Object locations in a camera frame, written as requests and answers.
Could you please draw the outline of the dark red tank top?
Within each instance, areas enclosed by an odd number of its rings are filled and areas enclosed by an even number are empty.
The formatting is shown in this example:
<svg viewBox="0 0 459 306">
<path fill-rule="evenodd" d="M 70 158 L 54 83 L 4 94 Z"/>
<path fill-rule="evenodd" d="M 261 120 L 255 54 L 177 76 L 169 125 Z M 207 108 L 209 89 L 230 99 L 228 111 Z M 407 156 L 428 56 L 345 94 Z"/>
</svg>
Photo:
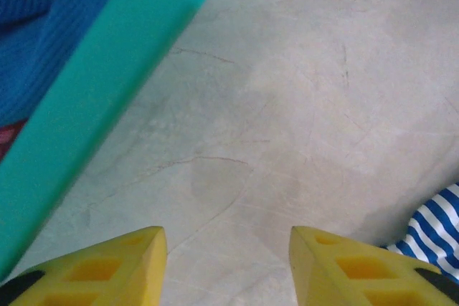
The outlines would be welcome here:
<svg viewBox="0 0 459 306">
<path fill-rule="evenodd" d="M 0 127 L 0 162 L 8 153 L 10 147 L 26 123 L 27 120 L 22 120 L 11 125 Z"/>
</svg>

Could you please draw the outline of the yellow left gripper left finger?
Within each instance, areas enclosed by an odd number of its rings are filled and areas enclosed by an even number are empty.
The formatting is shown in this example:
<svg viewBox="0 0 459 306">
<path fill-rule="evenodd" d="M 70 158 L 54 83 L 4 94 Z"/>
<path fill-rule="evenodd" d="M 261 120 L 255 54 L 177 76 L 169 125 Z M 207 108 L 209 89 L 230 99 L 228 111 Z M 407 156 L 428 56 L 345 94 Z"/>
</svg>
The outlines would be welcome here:
<svg viewBox="0 0 459 306">
<path fill-rule="evenodd" d="M 27 269 L 0 286 L 0 306 L 159 306 L 166 235 L 150 226 Z"/>
</svg>

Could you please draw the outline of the teal plastic basket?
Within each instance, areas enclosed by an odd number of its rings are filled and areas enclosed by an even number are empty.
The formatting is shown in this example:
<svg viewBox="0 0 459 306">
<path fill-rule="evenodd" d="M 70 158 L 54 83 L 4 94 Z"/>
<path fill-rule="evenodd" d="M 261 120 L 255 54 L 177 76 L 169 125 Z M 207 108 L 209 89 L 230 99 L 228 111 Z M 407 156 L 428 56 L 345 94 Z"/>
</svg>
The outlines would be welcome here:
<svg viewBox="0 0 459 306">
<path fill-rule="evenodd" d="M 108 0 L 0 162 L 0 281 L 204 0 Z"/>
</svg>

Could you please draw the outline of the blue white striped tank top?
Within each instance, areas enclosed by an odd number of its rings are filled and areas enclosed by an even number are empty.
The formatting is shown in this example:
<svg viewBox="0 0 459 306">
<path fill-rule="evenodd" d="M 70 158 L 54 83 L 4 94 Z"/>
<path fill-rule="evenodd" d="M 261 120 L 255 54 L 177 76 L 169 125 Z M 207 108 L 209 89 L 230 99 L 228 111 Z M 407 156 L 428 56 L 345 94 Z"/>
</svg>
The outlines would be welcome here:
<svg viewBox="0 0 459 306">
<path fill-rule="evenodd" d="M 405 236 L 385 249 L 430 263 L 459 285 L 459 182 L 421 205 Z"/>
</svg>

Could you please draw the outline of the plain blue tank top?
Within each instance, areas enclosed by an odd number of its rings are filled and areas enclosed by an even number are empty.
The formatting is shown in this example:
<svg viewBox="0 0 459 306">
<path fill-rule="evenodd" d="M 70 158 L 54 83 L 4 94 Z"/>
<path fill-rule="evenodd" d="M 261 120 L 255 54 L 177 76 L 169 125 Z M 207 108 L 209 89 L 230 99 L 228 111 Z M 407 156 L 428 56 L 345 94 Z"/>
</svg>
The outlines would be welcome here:
<svg viewBox="0 0 459 306">
<path fill-rule="evenodd" d="M 0 127 L 27 119 L 107 0 L 0 0 Z"/>
</svg>

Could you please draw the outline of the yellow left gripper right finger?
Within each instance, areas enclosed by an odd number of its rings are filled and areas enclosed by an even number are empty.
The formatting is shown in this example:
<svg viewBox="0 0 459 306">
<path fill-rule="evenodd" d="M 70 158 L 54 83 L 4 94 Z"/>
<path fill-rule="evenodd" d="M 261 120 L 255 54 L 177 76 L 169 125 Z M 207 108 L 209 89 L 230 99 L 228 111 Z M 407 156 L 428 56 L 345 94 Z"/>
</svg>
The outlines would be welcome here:
<svg viewBox="0 0 459 306">
<path fill-rule="evenodd" d="M 459 284 L 426 262 L 308 226 L 294 226 L 298 306 L 459 306 Z"/>
</svg>

